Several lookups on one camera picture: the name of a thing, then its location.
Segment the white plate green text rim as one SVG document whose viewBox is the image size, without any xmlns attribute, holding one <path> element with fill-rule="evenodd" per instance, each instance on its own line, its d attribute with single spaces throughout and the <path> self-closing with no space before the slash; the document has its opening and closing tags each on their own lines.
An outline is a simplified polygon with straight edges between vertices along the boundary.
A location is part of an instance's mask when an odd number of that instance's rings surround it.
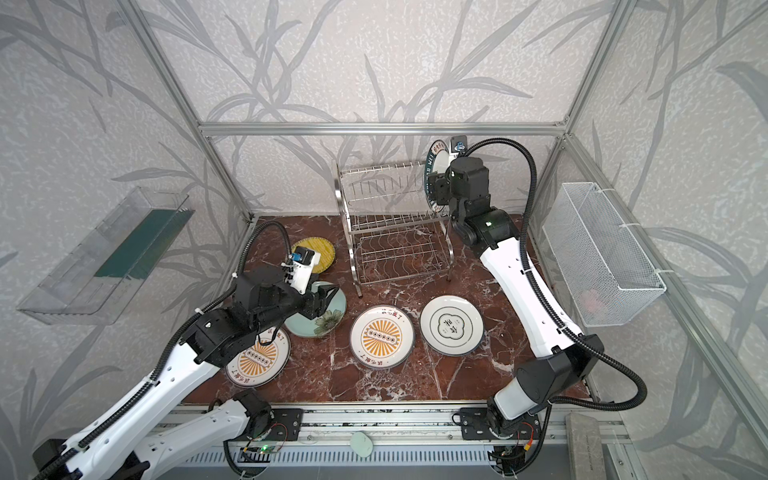
<svg viewBox="0 0 768 480">
<path fill-rule="evenodd" d="M 429 176 L 433 173 L 444 174 L 450 161 L 451 156 L 447 144 L 443 140 L 434 141 L 427 152 L 426 163 L 424 165 L 423 186 L 427 197 L 427 203 L 430 209 L 438 216 L 443 215 L 444 206 L 438 205 L 433 199 Z"/>
</svg>

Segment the white plate black quatrefoil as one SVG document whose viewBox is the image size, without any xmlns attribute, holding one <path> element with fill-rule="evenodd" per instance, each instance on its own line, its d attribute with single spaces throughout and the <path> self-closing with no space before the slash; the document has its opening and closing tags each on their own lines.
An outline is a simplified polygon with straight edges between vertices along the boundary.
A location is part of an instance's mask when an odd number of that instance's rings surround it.
<svg viewBox="0 0 768 480">
<path fill-rule="evenodd" d="M 439 296 L 428 302 L 420 314 L 419 324 L 427 345 L 452 357 L 476 350 L 485 333 L 479 310 L 455 295 Z"/>
</svg>

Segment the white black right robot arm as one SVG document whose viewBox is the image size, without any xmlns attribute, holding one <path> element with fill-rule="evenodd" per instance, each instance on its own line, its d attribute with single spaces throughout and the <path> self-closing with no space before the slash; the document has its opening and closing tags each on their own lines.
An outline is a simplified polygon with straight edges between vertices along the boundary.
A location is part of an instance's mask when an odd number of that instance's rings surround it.
<svg viewBox="0 0 768 480">
<path fill-rule="evenodd" d="M 525 159 L 529 187 L 516 225 L 491 201 L 490 172 L 476 152 L 501 145 Z M 644 403 L 648 388 L 633 370 L 607 355 L 596 334 L 582 332 L 562 311 L 527 252 L 528 227 L 538 185 L 537 166 L 530 151 L 508 138 L 489 138 L 474 145 L 466 137 L 436 140 L 426 155 L 423 186 L 428 205 L 446 213 L 453 231 L 470 248 L 500 285 L 526 332 L 534 359 L 518 367 L 513 380 L 488 401 L 486 421 L 498 436 L 506 436 L 525 415 L 556 404 L 598 411 L 626 411 Z M 566 395 L 597 363 L 629 379 L 634 395 L 619 402 L 596 402 Z"/>
</svg>

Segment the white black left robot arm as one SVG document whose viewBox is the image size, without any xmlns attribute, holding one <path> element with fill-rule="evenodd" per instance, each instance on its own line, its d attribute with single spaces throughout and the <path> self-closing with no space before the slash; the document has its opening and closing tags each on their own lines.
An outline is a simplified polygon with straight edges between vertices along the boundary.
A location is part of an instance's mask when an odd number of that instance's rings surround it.
<svg viewBox="0 0 768 480">
<path fill-rule="evenodd" d="M 270 429 L 270 404 L 254 391 L 242 391 L 203 416 L 161 434 L 152 432 L 190 392 L 242 352 L 270 346 L 289 317 L 320 317 L 336 296 L 334 285 L 312 288 L 322 256 L 293 247 L 280 222 L 255 227 L 246 244 L 252 246 L 270 227 L 283 239 L 282 262 L 247 271 L 243 253 L 229 288 L 196 309 L 136 387 L 83 430 L 48 440 L 34 452 L 38 478 L 154 479 L 213 444 Z"/>
</svg>

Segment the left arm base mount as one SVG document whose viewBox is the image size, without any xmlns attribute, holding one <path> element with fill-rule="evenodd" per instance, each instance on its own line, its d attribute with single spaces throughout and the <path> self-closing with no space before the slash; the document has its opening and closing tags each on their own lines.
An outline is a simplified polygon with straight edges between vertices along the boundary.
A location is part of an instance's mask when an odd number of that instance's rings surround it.
<svg viewBox="0 0 768 480">
<path fill-rule="evenodd" d="M 262 412 L 255 420 L 248 422 L 243 436 L 255 441 L 297 441 L 303 416 L 304 410 L 300 408 L 277 408 L 268 414 Z"/>
</svg>

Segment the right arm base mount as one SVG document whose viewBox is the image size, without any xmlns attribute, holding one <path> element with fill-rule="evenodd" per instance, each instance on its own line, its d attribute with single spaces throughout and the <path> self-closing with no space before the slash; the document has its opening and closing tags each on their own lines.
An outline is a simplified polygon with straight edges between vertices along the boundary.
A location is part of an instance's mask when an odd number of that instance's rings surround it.
<svg viewBox="0 0 768 480">
<path fill-rule="evenodd" d="M 451 415 L 451 421 L 460 428 L 463 440 L 513 440 L 533 443 L 540 437 L 539 417 L 528 412 L 509 420 L 487 407 L 464 407 Z"/>
</svg>

